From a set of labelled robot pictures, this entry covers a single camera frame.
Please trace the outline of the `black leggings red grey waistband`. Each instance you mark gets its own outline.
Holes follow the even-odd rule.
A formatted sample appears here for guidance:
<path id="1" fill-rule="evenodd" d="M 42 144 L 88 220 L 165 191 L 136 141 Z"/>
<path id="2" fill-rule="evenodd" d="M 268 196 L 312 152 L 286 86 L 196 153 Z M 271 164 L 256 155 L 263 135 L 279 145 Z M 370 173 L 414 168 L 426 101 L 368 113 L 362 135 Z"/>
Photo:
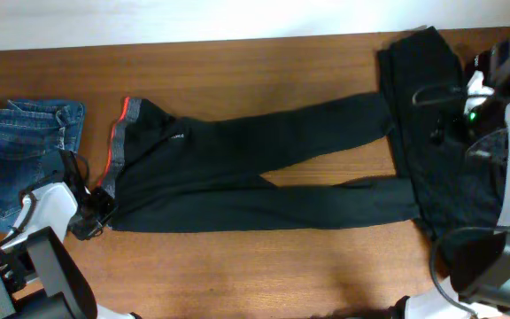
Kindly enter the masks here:
<path id="1" fill-rule="evenodd" d="M 265 173 L 387 136 L 377 93 L 225 121 L 177 117 L 127 98 L 112 128 L 101 187 L 117 231 L 337 230 L 415 219 L 407 179 L 371 177 L 333 186 L 277 186 Z"/>

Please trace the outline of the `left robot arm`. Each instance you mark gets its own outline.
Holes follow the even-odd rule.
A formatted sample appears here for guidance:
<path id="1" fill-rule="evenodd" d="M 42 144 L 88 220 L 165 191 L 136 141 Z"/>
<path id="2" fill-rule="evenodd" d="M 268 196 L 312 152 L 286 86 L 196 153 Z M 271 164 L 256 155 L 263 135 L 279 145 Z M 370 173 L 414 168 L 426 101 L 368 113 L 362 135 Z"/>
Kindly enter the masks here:
<path id="1" fill-rule="evenodd" d="M 73 152 L 54 152 L 43 167 L 46 176 L 20 192 L 19 217 L 0 241 L 0 319 L 136 319 L 97 303 L 63 245 L 67 234 L 101 235 L 114 199 L 88 189 Z"/>

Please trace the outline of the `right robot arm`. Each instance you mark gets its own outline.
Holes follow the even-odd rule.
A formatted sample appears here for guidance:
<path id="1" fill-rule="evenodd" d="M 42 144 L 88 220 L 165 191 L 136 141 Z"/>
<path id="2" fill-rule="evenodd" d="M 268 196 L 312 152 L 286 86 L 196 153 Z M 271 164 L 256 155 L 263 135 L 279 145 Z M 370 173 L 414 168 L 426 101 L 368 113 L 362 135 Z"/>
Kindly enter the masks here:
<path id="1" fill-rule="evenodd" d="M 463 66 L 433 28 L 378 54 L 398 174 L 449 276 L 399 305 L 404 318 L 510 315 L 510 37 Z"/>

